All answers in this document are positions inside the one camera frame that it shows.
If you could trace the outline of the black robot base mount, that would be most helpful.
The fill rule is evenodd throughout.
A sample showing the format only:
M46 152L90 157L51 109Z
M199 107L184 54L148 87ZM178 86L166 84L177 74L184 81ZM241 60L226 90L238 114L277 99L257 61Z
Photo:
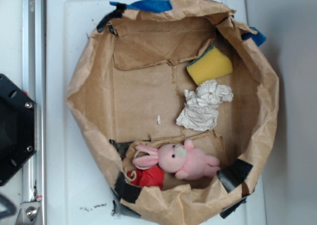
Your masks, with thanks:
M35 153L35 109L6 75L0 75L0 185L4 186Z

